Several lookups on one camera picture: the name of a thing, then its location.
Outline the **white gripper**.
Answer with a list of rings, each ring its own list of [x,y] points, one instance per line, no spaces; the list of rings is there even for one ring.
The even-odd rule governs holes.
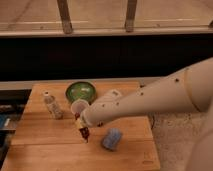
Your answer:
[[[75,124],[78,129],[84,129],[86,128],[86,125],[88,127],[97,127],[97,124],[100,122],[101,121],[97,119],[91,108],[87,107],[81,112],[81,119],[76,119]]]

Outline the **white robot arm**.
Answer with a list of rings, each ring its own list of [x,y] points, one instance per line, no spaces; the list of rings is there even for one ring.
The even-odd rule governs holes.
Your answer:
[[[80,123],[96,127],[122,117],[148,114],[205,113],[185,171],[213,171],[213,57],[187,66],[127,96],[94,102]]]

